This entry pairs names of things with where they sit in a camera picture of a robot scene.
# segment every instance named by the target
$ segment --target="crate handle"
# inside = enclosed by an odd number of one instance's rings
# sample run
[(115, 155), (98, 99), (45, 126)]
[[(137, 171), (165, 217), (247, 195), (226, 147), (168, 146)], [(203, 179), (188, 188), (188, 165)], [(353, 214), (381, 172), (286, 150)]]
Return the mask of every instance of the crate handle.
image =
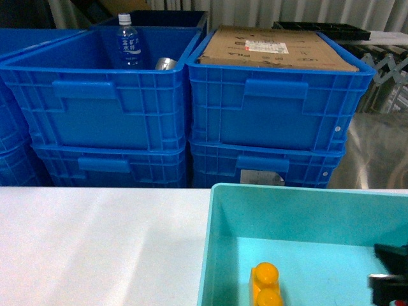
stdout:
[(105, 159), (95, 157), (79, 157), (78, 165), (84, 171), (130, 173), (131, 167), (128, 160)]
[(117, 94), (113, 82), (80, 82), (62, 81), (52, 82), (54, 94), (58, 98), (77, 99), (116, 99)]
[(282, 174), (289, 171), (289, 160), (241, 155), (237, 159), (237, 169), (274, 171)]
[(249, 78), (245, 81), (245, 96), (303, 99), (307, 97), (309, 85), (306, 82), (285, 82), (275, 80), (256, 80)]

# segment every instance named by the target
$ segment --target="bottle cap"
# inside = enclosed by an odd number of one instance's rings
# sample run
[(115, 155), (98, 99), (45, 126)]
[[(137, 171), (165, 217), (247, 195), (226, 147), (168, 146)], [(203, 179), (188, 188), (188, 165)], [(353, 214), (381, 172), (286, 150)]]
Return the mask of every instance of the bottle cap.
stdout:
[(121, 26), (130, 26), (132, 24), (132, 20), (130, 18), (130, 14), (127, 13), (120, 13), (119, 17), (119, 25)]

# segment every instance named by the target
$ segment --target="teal plastic bin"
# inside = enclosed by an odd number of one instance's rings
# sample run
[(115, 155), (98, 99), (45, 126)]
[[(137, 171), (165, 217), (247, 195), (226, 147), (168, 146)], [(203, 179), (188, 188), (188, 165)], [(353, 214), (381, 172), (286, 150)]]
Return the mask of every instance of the teal plastic bin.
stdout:
[(408, 238), (408, 196), (217, 184), (198, 306), (249, 304), (251, 268), (279, 270), (285, 306), (369, 306), (367, 276), (388, 273), (374, 244)]

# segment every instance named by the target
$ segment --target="orange toy block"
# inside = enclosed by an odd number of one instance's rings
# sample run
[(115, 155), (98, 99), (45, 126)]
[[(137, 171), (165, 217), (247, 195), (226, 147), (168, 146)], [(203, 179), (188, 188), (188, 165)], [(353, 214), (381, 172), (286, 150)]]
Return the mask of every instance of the orange toy block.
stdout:
[(260, 263), (251, 269), (249, 301), (251, 306), (283, 306), (279, 271), (271, 263)]

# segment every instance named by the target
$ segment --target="stacked crate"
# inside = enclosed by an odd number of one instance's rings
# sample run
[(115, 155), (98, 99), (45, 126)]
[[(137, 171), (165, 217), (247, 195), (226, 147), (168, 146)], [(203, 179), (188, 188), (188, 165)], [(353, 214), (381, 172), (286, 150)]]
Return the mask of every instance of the stacked crate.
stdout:
[[(0, 29), (0, 62), (78, 34), (77, 30)], [(49, 186), (44, 164), (30, 147), (29, 127), (0, 79), (0, 186)]]
[[(143, 70), (120, 69), (117, 26), (4, 61), (0, 75), (56, 186), (187, 187), (187, 57), (197, 27), (136, 27)], [(178, 63), (155, 70), (161, 57)]]
[(375, 71), (319, 34), (358, 72), (202, 64), (190, 56), (194, 187), (218, 182), (326, 187)]

